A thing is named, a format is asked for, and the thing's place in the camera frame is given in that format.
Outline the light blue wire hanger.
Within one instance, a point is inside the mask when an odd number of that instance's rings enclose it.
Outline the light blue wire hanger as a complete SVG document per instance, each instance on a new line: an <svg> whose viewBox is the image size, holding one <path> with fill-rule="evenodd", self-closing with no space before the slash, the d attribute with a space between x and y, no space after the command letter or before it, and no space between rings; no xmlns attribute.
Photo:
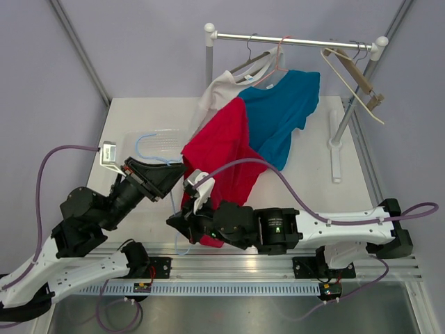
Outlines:
<svg viewBox="0 0 445 334"><path fill-rule="evenodd" d="M138 158L173 165L181 163L180 138L177 131L159 131L143 134L136 139L135 153Z"/></svg>

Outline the red t shirt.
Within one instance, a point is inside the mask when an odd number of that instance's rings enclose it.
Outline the red t shirt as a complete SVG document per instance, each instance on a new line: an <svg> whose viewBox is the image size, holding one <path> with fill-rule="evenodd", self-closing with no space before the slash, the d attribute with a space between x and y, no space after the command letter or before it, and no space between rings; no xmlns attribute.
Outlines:
<svg viewBox="0 0 445 334"><path fill-rule="evenodd" d="M260 159L249 144L248 117L244 101L234 98L187 143L181 154L187 171L199 169L211 173L238 159ZM214 176L211 205L217 209L222 201L244 205L258 177L267 167L258 163L238 164Z"/></svg>

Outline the blue t shirt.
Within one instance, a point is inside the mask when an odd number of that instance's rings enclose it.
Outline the blue t shirt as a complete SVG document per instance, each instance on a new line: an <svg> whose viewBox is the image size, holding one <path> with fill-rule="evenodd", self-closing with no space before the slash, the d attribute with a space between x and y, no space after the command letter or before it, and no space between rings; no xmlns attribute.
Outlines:
<svg viewBox="0 0 445 334"><path fill-rule="evenodd" d="M250 147L278 170L287 163L292 132L303 130L317 108L320 81L318 72L290 70L271 88L251 86L238 94L245 103Z"/></svg>

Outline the pink wire hanger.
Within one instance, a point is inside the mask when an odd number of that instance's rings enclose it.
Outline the pink wire hanger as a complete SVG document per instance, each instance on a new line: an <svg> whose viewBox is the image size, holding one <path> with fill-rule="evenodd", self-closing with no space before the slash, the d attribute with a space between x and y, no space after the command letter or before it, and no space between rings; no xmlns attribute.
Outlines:
<svg viewBox="0 0 445 334"><path fill-rule="evenodd" d="M280 67L280 55L282 53L282 43L284 42L285 39L290 38L290 37L291 37L290 35L286 35L279 41L278 46L277 46L277 53L275 55L275 67L267 75L263 76L259 81L257 81L254 84L254 86L258 86L259 84L261 84L264 80L269 78L276 71L288 72L288 70L286 68Z"/></svg>

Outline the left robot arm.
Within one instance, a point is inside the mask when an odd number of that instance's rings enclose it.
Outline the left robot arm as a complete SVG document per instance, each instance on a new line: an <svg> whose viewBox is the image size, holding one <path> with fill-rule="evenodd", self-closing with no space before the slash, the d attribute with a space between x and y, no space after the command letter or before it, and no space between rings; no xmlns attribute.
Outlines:
<svg viewBox="0 0 445 334"><path fill-rule="evenodd" d="M68 269L103 244L106 232L119 223L143 200L165 198L186 171L183 163L146 164L132 157L104 196L87 187L74 189L60 205L63 220L51 231L33 268L1 277L1 321L22 323L46 313L53 304L74 292L113 278L140 278L150 267L150 259L140 242L131 241L93 264Z"/></svg>

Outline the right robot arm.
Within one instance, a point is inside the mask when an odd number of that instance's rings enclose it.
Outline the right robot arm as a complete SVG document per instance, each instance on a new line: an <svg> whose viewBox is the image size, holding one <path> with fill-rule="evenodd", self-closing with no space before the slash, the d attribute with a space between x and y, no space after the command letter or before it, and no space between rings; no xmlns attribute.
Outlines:
<svg viewBox="0 0 445 334"><path fill-rule="evenodd" d="M367 211L318 218L294 208L253 209L227 201L217 209L193 207L189 200L166 221L192 244L209 237L243 250L255 247L263 255L282 255L296 246L327 249L353 242L381 259L407 257L413 250L409 232L396 219L401 211L395 199Z"/></svg>

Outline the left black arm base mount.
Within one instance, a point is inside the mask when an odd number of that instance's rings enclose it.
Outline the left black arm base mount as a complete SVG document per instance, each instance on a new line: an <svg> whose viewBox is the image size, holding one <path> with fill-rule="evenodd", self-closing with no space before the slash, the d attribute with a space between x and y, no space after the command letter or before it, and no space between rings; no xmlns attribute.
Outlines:
<svg viewBox="0 0 445 334"><path fill-rule="evenodd" d="M133 239L126 240L118 251L125 255L129 267L128 274L122 278L168 279L170 277L171 257L149 255L143 244Z"/></svg>

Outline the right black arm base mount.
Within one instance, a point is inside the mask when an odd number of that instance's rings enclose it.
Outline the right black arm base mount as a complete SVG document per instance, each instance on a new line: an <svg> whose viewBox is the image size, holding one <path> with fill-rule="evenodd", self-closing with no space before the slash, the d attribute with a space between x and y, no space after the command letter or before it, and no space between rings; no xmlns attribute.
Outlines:
<svg viewBox="0 0 445 334"><path fill-rule="evenodd" d="M343 269L330 269L327 265L325 247L319 247L312 256L297 256L292 258L295 279L317 279L328 283L337 278L356 278L355 266L351 262Z"/></svg>

